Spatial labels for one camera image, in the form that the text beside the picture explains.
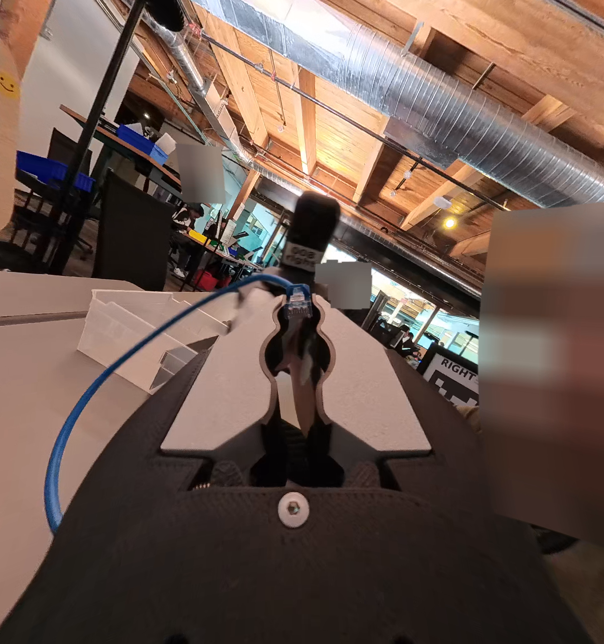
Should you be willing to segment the thin silver air duct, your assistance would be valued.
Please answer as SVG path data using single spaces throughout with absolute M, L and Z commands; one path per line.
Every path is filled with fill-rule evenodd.
M 144 13 L 143 20 L 159 36 L 163 44 L 167 46 L 169 52 L 177 61 L 177 65 L 184 72 L 188 80 L 189 91 L 194 94 L 195 102 L 204 112 L 223 143 L 230 148 L 244 165 L 256 171 L 262 177 L 273 181 L 296 197 L 302 194 L 302 187 L 315 189 L 315 185 L 307 181 L 305 176 L 298 179 L 301 184 L 298 185 L 260 164 L 259 160 L 242 146 L 233 119 L 228 114 L 221 99 L 213 92 L 215 86 L 201 76 L 184 37 L 159 25 L 149 15 L 148 11 Z M 386 247 L 396 255 L 402 256 L 419 268 L 426 270 L 430 275 L 464 293 L 473 302 L 480 302 L 481 288 L 448 269 L 444 262 L 428 256 L 392 236 L 391 233 L 383 231 L 381 225 L 377 225 L 375 222 L 365 218 L 350 201 L 342 205 L 342 208 L 345 213 L 341 216 L 341 220 L 345 225 L 370 237 L 378 245 Z

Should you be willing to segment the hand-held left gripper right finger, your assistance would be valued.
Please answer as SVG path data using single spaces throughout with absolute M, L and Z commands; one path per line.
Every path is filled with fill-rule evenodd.
M 314 418 L 313 484 L 343 484 L 350 471 L 427 457 L 431 444 L 383 346 L 319 295 L 309 334 Z

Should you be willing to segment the blue plastic bin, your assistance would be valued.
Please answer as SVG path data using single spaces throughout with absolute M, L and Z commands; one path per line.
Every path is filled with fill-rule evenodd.
M 16 151 L 16 168 L 36 177 L 45 184 L 51 181 L 65 181 L 68 171 L 68 166 L 62 162 L 18 150 Z M 73 182 L 76 189 L 86 193 L 92 192 L 94 184 L 95 180 L 83 173 L 77 173 Z
M 128 143 L 133 148 L 146 154 L 155 162 L 164 165 L 168 159 L 166 154 L 156 143 L 136 132 L 127 125 L 120 125 L 117 128 L 117 136 L 122 141 Z

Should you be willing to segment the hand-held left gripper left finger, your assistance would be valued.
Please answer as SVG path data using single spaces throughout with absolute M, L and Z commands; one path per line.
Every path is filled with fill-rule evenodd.
M 184 483 L 196 484 L 199 471 L 232 462 L 245 479 L 265 456 L 263 427 L 277 407 L 277 386 L 265 358 L 280 331 L 277 296 L 273 319 L 252 321 L 212 346 L 161 444 L 168 455 L 199 461 Z

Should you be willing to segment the framed marker sign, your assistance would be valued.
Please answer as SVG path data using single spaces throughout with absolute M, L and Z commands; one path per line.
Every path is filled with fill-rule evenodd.
M 433 343 L 417 366 L 417 373 L 452 405 L 479 405 L 478 366 L 451 350 Z

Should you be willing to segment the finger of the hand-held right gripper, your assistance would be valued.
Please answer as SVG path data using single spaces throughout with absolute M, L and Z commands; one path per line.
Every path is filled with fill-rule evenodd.
M 229 327 L 229 334 L 256 319 L 272 320 L 277 296 L 264 286 L 244 286 L 238 291 L 237 309 Z
M 282 370 L 290 375 L 299 429 L 307 438 L 317 417 L 316 388 L 328 369 L 328 345 L 315 322 L 289 322 L 282 349 Z

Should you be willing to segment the clear plastic bin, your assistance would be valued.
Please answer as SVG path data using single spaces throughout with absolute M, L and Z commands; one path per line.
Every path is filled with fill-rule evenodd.
M 193 311 L 139 350 L 116 373 L 154 393 L 215 339 L 229 331 L 235 296 Z M 191 305 L 183 293 L 95 289 L 78 350 L 110 366 L 153 330 Z

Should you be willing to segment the black pole stand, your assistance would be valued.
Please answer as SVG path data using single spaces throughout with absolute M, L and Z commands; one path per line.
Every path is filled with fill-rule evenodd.
M 57 223 L 64 212 L 68 212 L 67 206 L 70 201 L 75 179 L 80 172 L 82 162 L 94 137 L 99 118 L 103 112 L 106 102 L 112 91 L 117 74 L 121 68 L 125 54 L 135 34 L 135 29 L 142 14 L 146 10 L 153 19 L 162 27 L 171 32 L 179 32 L 184 28 L 184 14 L 178 1 L 134 1 L 128 12 L 120 36 L 117 40 L 112 56 L 106 67 L 104 76 L 99 85 L 95 99 L 93 100 L 88 117 L 82 127 L 72 160 L 68 165 L 65 179 L 59 191 L 59 196 L 54 202 L 50 218 Z M 60 237 L 57 250 L 50 256 L 49 273 L 61 275 L 69 256 L 72 252 L 75 239 L 78 236 L 77 226 L 80 221 L 78 215 L 69 215 L 65 232 Z

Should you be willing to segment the wide silver air duct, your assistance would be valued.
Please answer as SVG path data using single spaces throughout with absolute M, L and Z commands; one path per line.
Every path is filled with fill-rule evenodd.
M 604 202 L 604 166 L 321 1 L 195 1 L 540 207 Z

